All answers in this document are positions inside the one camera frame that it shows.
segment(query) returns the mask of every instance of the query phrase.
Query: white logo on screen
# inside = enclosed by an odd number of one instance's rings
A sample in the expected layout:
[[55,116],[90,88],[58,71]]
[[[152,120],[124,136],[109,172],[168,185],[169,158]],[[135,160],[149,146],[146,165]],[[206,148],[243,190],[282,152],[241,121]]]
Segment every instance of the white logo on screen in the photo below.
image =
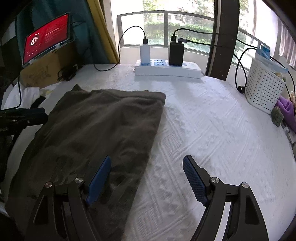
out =
[[34,45],[38,40],[38,36],[35,36],[32,41],[31,41],[31,45]]

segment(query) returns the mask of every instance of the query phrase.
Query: metal railing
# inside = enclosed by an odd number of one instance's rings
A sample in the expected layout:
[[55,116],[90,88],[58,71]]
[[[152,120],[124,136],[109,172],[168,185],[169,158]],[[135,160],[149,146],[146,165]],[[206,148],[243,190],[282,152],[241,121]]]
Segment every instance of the metal railing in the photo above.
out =
[[[204,15],[200,15],[200,14],[196,14],[196,13],[189,13],[189,12],[179,12],[179,11],[164,11],[164,10],[155,10],[155,11],[141,11],[141,12],[130,12],[130,13],[125,13],[125,14],[120,14],[117,15],[117,26],[118,26],[118,35],[122,36],[123,34],[123,29],[122,29],[122,20],[121,18],[123,16],[128,16],[128,15],[136,15],[136,14],[149,14],[149,13],[162,13],[164,14],[164,44],[163,45],[153,45],[153,46],[161,46],[161,47],[168,47],[168,15],[169,14],[176,14],[176,15],[186,15],[186,16],[192,16],[192,17],[198,17],[198,18],[202,18],[202,19],[207,19],[210,21],[214,22],[214,18],[208,17],[208,16],[204,16]],[[258,47],[261,46],[261,44],[266,45],[265,43],[263,43],[261,40],[259,40],[258,38],[256,38],[255,36],[253,36],[252,34],[248,33],[246,30],[239,28],[239,32],[251,37],[253,40],[256,40],[258,42]],[[124,40],[122,38],[121,42],[120,42],[120,47],[127,47],[127,46],[138,46],[139,44],[124,44]],[[194,51],[194,52],[202,52],[203,54],[208,54],[207,52],[204,51],[200,51],[200,50],[195,50],[192,48],[185,48],[187,50],[190,51]]]

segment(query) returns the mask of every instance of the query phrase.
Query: red screen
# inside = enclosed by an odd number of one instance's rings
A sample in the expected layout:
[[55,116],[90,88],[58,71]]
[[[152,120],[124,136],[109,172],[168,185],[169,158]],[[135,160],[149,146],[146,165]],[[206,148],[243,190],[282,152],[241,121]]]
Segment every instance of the red screen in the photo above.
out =
[[67,39],[68,14],[45,24],[26,37],[23,64],[48,48]]

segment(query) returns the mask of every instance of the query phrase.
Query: yellow curtain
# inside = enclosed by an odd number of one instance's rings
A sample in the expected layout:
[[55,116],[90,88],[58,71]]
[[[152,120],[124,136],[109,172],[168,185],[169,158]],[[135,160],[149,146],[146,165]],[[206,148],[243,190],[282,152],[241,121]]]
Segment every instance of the yellow curtain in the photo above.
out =
[[91,14],[94,19],[94,23],[100,33],[101,40],[103,42],[104,49],[106,51],[107,58],[111,64],[116,64],[118,62],[118,55],[116,48],[112,42],[112,39],[107,30],[107,25],[105,22],[104,14],[100,5],[99,0],[87,0]]

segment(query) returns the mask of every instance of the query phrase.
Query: railing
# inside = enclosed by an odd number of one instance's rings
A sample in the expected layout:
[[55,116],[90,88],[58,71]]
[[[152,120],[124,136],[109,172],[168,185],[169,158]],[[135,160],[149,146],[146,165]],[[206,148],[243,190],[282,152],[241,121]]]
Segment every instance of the railing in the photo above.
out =
[[[136,14],[153,14],[153,13],[158,13],[158,14],[163,14],[164,18],[163,18],[163,24],[164,24],[164,33],[163,33],[163,44],[152,44],[154,46],[162,46],[162,47],[168,47],[168,37],[169,37],[169,15],[185,15],[185,16],[192,16],[192,17],[196,17],[196,18],[200,18],[200,19],[206,19],[206,20],[210,20],[214,22],[214,19],[208,16],[204,16],[204,15],[200,15],[200,14],[196,14],[196,13],[188,13],[188,12],[179,12],[179,11],[164,11],[164,10],[156,10],[156,11],[141,11],[141,12],[130,12],[130,13],[125,13],[125,14],[121,14],[121,15],[117,15],[117,25],[118,25],[118,34],[119,36],[122,35],[123,33],[123,28],[122,28],[122,17],[124,16],[128,16],[128,15],[136,15]],[[248,33],[247,31],[239,28],[239,32],[245,34],[246,36],[252,38],[253,40],[256,40],[258,42],[258,47],[261,46],[261,44],[264,44],[261,40],[259,40],[258,38],[256,38],[255,36],[251,35],[250,33]],[[124,38],[121,40],[120,42],[120,46],[124,47],[124,46],[138,46],[138,44],[125,44],[124,43]],[[208,54],[208,52],[206,51],[200,51],[200,50],[195,50],[192,48],[188,48],[185,46],[186,49],[190,50],[190,51],[194,51],[194,52],[202,52],[205,54]]]

